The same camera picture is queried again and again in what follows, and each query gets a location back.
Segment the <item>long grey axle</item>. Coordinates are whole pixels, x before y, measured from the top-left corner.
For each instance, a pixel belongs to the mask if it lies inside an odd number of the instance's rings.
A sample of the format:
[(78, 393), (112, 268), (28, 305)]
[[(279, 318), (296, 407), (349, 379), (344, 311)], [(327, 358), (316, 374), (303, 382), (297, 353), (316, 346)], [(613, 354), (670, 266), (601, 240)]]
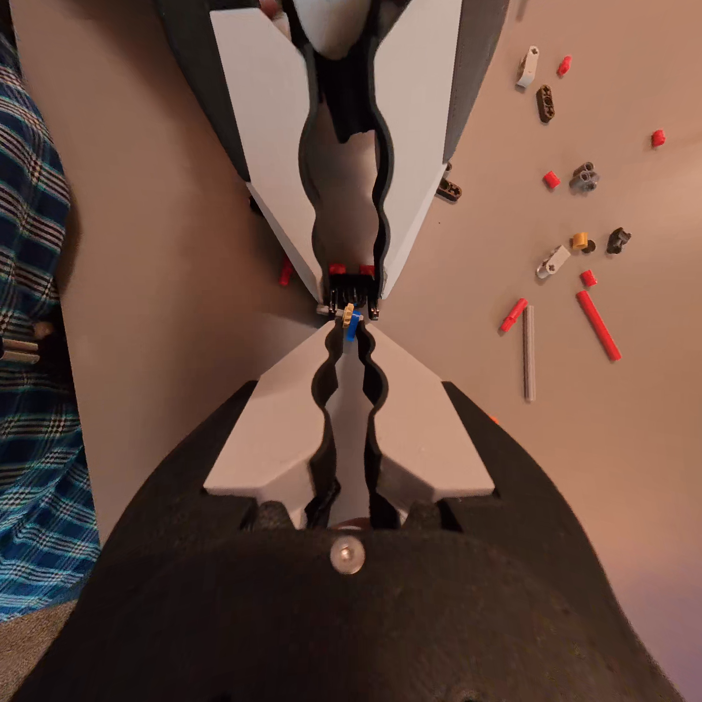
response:
[(527, 305), (522, 313), (524, 399), (531, 403), (536, 399), (536, 351), (535, 317), (533, 305)]

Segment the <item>black frame with red pins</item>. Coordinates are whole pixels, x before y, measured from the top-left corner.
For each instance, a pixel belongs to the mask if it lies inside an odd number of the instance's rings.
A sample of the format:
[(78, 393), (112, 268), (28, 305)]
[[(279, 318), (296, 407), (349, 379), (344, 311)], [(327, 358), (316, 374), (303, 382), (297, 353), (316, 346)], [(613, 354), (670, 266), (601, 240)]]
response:
[(366, 308), (369, 319), (379, 318), (380, 284), (373, 264), (361, 265), (358, 272), (349, 273), (344, 264), (330, 264), (329, 290), (324, 302), (317, 306), (317, 313), (326, 317), (343, 313), (351, 304), (354, 309)]

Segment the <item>person's blue plaid shirt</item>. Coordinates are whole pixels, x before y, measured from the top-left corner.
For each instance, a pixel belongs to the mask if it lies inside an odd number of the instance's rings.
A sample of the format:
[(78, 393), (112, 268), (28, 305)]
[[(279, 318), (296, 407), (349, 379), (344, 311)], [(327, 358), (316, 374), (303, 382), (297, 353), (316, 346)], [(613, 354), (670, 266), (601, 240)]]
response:
[(63, 165), (1, 28), (1, 622), (76, 599), (100, 554), (56, 273), (70, 212)]

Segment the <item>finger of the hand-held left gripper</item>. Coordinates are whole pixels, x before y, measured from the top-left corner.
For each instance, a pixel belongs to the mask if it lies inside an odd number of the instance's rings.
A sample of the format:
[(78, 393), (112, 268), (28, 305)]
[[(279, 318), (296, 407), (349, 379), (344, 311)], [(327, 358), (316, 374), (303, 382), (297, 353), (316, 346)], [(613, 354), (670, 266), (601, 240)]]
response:
[(410, 1), (374, 59), (375, 101), (392, 143), (383, 202), (390, 243), (382, 299), (397, 282), (445, 171), (461, 1)]
[(314, 206), (300, 167), (311, 92), (303, 54), (258, 8), (210, 12), (249, 171), (248, 188), (303, 284), (321, 302)]

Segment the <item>long red axle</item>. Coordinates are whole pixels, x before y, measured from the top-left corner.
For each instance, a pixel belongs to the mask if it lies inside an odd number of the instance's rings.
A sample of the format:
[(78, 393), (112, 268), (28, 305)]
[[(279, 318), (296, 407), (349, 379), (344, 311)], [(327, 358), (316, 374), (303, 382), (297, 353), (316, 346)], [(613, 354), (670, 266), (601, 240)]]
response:
[(609, 329), (604, 323), (600, 312), (593, 303), (590, 294), (585, 290), (579, 291), (577, 294), (575, 294), (575, 298), (587, 317), (592, 330), (595, 332), (595, 336), (599, 340), (600, 345), (602, 346), (609, 361), (618, 362), (621, 360), (621, 352), (612, 338)]

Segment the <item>small grey axle with gears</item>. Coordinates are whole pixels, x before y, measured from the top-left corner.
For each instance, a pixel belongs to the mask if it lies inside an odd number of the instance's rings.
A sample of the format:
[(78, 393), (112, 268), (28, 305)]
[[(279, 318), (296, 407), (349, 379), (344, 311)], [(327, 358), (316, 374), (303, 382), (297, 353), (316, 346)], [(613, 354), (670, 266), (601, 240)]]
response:
[(364, 316), (356, 309), (353, 303), (348, 303), (344, 308), (337, 309), (334, 312), (331, 311), (329, 305), (320, 304), (317, 305), (317, 313), (319, 315), (333, 315), (340, 318), (342, 320), (342, 329), (344, 330), (345, 338), (349, 342), (355, 339), (359, 323), (364, 320)]

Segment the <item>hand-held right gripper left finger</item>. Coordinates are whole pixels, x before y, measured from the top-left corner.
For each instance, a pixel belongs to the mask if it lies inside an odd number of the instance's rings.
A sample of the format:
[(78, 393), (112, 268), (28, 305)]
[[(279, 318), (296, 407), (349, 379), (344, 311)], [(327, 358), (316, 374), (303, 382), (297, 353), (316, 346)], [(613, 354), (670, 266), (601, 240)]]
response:
[(318, 493), (311, 461), (325, 426), (312, 384), (329, 360), (327, 338), (335, 331), (339, 323), (326, 322), (260, 376), (205, 479), (205, 491), (259, 505), (279, 502), (296, 529), (305, 527), (305, 508)]

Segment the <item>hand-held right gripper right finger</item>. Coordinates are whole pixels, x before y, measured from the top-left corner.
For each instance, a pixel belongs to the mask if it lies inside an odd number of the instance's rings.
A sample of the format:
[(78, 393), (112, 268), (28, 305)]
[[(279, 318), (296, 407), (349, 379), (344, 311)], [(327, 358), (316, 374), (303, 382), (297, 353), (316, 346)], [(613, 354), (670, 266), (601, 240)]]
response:
[(415, 503), (494, 493), (440, 377), (372, 324), (357, 332), (371, 402), (364, 447), (370, 523), (396, 529)]

